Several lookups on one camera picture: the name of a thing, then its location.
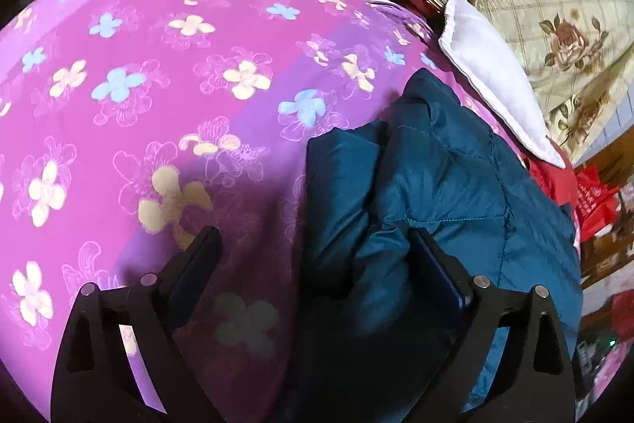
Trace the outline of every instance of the metal screw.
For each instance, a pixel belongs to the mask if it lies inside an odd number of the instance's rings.
[[[82,285],[79,292],[84,296],[90,296],[94,292],[94,283],[86,283]]]
[[[543,285],[535,285],[535,294],[537,296],[541,296],[542,298],[547,298],[550,292]]]
[[[478,274],[477,276],[474,276],[474,284],[480,287],[480,289],[487,289],[491,286],[491,281],[486,276]]]
[[[141,277],[141,285],[149,287],[157,282],[157,276],[154,273],[147,273]]]

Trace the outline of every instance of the bed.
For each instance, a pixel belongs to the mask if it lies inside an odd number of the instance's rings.
[[[573,162],[599,136],[616,138],[614,125],[621,124],[614,114],[617,107],[627,112],[623,100],[634,77],[634,0],[473,3],[515,50],[551,137]]]
[[[389,2],[37,0],[0,44],[0,358],[46,418],[80,286],[129,285],[212,224],[228,253],[176,339],[228,421],[260,421],[292,342],[306,142],[382,117],[421,67],[525,151]]]

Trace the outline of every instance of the teal down jacket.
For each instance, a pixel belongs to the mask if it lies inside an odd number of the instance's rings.
[[[400,421],[455,335],[410,277],[408,230],[425,228],[471,275],[551,292],[570,354],[581,318],[575,228],[518,157],[421,69],[387,122],[309,141],[294,378],[296,421]],[[467,406],[486,398],[497,331]]]

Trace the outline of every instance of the purple fabric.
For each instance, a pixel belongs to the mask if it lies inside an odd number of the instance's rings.
[[[225,254],[176,340],[229,423],[261,420],[292,339],[307,140],[380,117],[426,67],[510,142],[429,26],[381,3],[37,0],[0,46],[0,357],[46,416],[79,287],[129,285],[212,224]]]

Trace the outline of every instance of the black metal bracket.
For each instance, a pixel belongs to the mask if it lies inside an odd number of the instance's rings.
[[[132,287],[81,289],[59,346],[52,423],[224,423],[172,341],[191,316],[222,254],[220,233],[206,227],[159,274]],[[120,336],[132,325],[166,414],[143,402]]]
[[[472,278],[425,230],[411,231],[410,243],[411,274],[421,276],[416,284],[429,289],[461,337],[405,422],[573,423],[573,371],[548,290],[516,292]],[[159,274],[145,274],[132,287],[85,284],[59,347],[52,423],[224,423],[171,338],[189,320],[221,254],[220,233],[207,227]],[[166,413],[143,402],[119,325],[134,328]],[[499,327],[509,334],[489,395],[463,413]]]
[[[410,243],[418,263],[436,264],[442,270],[430,268],[428,278],[453,280],[443,298],[456,301],[453,306],[445,302],[443,311],[450,317],[461,312],[466,330],[405,422],[574,423],[573,370],[548,289],[536,285],[524,293],[498,289],[485,276],[470,278],[425,230],[413,231]],[[433,280],[426,285],[437,289]],[[452,297],[447,289],[453,289]],[[487,399],[463,413],[495,331],[501,327],[509,328],[508,339]]]

